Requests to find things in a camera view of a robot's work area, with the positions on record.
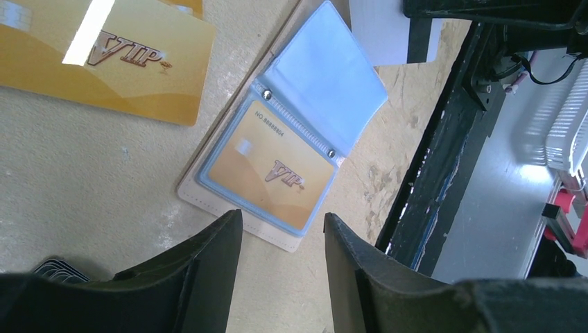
white plastic basket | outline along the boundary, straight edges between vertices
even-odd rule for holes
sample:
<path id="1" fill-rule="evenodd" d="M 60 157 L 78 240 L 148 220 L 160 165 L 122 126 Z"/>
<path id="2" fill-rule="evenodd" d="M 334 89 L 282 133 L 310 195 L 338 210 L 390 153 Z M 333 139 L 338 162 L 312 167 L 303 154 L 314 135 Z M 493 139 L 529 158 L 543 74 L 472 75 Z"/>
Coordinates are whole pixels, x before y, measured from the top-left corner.
<path id="1" fill-rule="evenodd" d="M 588 62 L 581 69 L 545 141 L 547 165 L 576 174 L 588 151 Z"/>

beige tabletop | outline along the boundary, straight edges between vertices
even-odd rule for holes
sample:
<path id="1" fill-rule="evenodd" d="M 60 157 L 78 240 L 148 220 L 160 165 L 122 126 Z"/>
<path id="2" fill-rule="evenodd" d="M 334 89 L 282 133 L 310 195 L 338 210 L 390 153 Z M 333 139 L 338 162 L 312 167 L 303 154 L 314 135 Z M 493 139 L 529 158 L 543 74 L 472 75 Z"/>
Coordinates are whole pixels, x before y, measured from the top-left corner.
<path id="1" fill-rule="evenodd" d="M 334 2 L 347 19 L 346 1 Z M 295 3 L 204 1 L 217 38 L 192 128 L 0 88 L 0 271 L 27 271 L 59 255 L 109 279 L 212 222 L 175 187 Z M 322 216 L 335 212 L 375 242 L 468 26 L 445 22 L 435 62 L 377 68 L 390 100 L 343 163 L 296 253 L 243 235 L 228 332 L 333 331 Z"/>

